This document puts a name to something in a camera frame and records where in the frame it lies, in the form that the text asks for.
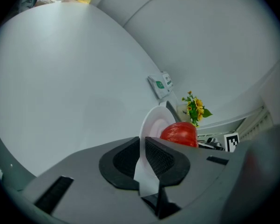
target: yellow flower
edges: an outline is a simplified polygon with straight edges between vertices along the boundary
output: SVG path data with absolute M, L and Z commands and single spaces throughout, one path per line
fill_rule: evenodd
M 200 99 L 197 99 L 196 104 L 197 106 L 203 106 L 203 103 Z
M 204 114 L 204 110 L 202 106 L 198 106 L 197 111 L 199 114 Z
M 199 120 L 199 121 L 201 121 L 201 120 L 202 120 L 202 118 L 203 118 L 202 114 L 199 114 L 199 116 L 198 116 L 198 120 Z

